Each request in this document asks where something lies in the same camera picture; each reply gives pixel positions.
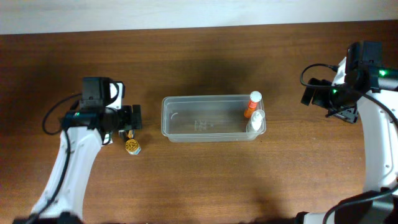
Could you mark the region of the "dark bottle white cap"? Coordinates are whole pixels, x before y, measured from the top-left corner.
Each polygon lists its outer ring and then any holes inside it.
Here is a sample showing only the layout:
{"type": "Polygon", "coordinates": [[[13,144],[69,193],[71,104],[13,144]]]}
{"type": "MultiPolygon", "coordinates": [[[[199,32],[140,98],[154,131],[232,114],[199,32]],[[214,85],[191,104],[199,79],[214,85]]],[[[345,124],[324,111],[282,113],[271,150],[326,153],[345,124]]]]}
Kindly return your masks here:
{"type": "Polygon", "coordinates": [[[128,139],[134,139],[134,136],[135,136],[135,130],[129,130],[127,133],[126,133],[126,136],[127,136],[127,138],[128,139]]]}

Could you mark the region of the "orange tube white cap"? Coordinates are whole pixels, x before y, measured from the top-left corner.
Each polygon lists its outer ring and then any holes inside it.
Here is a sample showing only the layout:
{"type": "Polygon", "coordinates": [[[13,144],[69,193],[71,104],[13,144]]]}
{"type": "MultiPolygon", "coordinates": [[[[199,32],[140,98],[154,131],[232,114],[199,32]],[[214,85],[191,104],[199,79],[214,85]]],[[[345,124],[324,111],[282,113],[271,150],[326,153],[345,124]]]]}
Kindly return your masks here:
{"type": "Polygon", "coordinates": [[[244,117],[245,118],[250,118],[255,111],[258,103],[262,100],[262,95],[258,91],[253,91],[249,95],[249,103],[248,106],[244,112],[244,117]]]}

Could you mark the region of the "white spray bottle clear cap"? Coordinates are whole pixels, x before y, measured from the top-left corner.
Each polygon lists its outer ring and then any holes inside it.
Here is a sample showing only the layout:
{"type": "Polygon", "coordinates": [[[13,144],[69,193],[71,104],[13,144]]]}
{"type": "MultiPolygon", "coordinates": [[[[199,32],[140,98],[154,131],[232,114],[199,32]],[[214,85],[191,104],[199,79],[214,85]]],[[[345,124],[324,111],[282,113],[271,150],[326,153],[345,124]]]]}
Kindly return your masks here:
{"type": "Polygon", "coordinates": [[[251,115],[249,122],[246,126],[247,133],[258,133],[265,118],[266,114],[264,110],[256,110],[251,115]]]}

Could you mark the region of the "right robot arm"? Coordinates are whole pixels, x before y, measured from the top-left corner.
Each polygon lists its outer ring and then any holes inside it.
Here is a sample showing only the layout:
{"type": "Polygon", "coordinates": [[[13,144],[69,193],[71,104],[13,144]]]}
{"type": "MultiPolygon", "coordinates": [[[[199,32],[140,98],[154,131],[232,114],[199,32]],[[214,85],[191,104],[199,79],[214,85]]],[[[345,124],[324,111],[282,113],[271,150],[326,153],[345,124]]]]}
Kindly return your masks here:
{"type": "Polygon", "coordinates": [[[363,192],[325,213],[300,212],[295,223],[397,223],[397,70],[382,64],[382,44],[351,44],[330,66],[333,81],[301,81],[304,105],[317,105],[348,123],[362,122],[366,177],[363,192]]]}

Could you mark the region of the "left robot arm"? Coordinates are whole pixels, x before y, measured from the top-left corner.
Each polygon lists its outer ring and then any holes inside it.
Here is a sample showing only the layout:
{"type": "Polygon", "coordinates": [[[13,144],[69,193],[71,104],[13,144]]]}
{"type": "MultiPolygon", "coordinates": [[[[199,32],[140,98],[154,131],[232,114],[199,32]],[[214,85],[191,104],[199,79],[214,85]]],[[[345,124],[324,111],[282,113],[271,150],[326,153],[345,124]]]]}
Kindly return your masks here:
{"type": "Polygon", "coordinates": [[[118,133],[130,155],[141,151],[135,132],[142,129],[140,105],[123,105],[125,86],[107,77],[83,79],[78,100],[60,120],[60,148],[47,185],[26,218],[14,223],[82,223],[91,168],[101,148],[118,133]]]}

